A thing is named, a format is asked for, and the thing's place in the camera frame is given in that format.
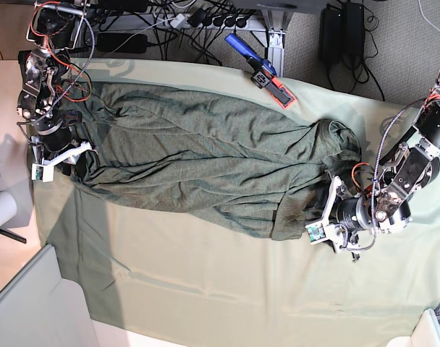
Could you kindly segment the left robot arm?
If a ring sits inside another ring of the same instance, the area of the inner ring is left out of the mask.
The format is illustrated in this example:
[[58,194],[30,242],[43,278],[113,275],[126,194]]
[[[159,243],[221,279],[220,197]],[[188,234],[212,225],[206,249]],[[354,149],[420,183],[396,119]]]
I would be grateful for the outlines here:
[[358,234],[394,234],[411,220],[411,197],[431,183],[440,170],[440,69],[434,86],[412,126],[387,153],[378,152],[372,184],[351,193],[340,176],[331,175],[321,218],[306,225],[312,245],[330,243],[339,254],[359,259],[364,247]]

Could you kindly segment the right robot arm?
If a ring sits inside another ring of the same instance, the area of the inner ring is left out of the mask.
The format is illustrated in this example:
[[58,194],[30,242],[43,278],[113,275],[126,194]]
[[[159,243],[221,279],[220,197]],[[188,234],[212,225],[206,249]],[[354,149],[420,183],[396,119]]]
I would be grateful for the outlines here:
[[85,68],[74,65],[70,54],[75,49],[86,17],[88,1],[37,1],[26,38],[34,43],[32,51],[18,56],[22,89],[17,99],[21,130],[31,127],[33,135],[27,144],[33,150],[33,181],[50,182],[57,165],[73,166],[92,145],[77,140],[72,126],[82,120],[78,111],[60,108],[62,100],[73,102],[73,88],[80,89],[79,79]]

